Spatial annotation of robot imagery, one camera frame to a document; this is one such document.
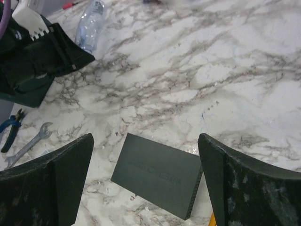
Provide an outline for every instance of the plastic bottle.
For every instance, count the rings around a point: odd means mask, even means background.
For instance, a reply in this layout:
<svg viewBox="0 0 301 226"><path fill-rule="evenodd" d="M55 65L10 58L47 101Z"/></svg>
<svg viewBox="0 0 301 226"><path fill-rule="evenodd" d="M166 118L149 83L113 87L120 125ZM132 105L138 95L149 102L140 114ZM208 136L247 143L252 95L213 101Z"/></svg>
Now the plastic bottle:
<svg viewBox="0 0 301 226"><path fill-rule="evenodd" d="M107 7L101 0L91 0L81 16L76 31L75 44L92 53L97 49L97 42L107 15Z"/></svg>

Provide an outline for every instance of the black box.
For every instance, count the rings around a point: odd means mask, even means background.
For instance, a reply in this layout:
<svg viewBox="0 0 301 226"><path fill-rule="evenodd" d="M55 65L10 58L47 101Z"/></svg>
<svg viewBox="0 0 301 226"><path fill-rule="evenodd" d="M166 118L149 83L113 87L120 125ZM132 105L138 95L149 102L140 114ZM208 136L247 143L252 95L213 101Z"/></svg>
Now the black box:
<svg viewBox="0 0 301 226"><path fill-rule="evenodd" d="M111 181L186 220L202 174L199 156L128 134Z"/></svg>

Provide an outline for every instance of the wrench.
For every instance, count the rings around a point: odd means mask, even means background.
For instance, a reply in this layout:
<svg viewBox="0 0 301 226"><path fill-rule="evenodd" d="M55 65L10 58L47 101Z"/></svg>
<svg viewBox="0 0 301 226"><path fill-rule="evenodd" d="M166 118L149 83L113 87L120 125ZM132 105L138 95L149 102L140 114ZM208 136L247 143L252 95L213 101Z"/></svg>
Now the wrench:
<svg viewBox="0 0 301 226"><path fill-rule="evenodd" d="M17 154L11 157L7 157L5 161L8 163L8 166L5 168L5 170L12 168L15 163L40 140L50 137L50 135L52 134L52 132L48 131L48 126L50 125L52 125L51 122L44 123L39 133L28 144L26 144Z"/></svg>

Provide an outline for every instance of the marble countertop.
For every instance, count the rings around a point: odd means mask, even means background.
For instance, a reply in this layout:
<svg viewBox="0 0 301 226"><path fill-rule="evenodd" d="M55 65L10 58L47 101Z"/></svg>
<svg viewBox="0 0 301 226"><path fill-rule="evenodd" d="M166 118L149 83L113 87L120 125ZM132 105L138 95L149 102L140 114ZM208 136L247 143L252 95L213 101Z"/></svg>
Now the marble countertop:
<svg viewBox="0 0 301 226"><path fill-rule="evenodd" d="M86 4L50 20L74 39ZM195 154L199 134L207 133L259 160L301 171L300 1L199 0L197 7L185 8L110 0L107 5L97 61L55 80L40 108L28 109L7 154L48 121L52 136L19 164L93 134L76 226L208 224L212 208L204 178L186 221L110 181L128 132ZM4 159L2 154L0 170Z"/></svg>

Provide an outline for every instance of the yellow pencil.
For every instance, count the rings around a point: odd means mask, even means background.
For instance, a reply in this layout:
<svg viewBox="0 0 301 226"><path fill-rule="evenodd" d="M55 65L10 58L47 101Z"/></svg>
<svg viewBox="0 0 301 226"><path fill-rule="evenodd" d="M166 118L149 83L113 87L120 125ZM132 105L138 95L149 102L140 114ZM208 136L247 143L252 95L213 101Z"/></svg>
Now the yellow pencil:
<svg viewBox="0 0 301 226"><path fill-rule="evenodd" d="M212 215L211 215L210 222L209 222L208 226L216 226L214 213L212 213Z"/></svg>

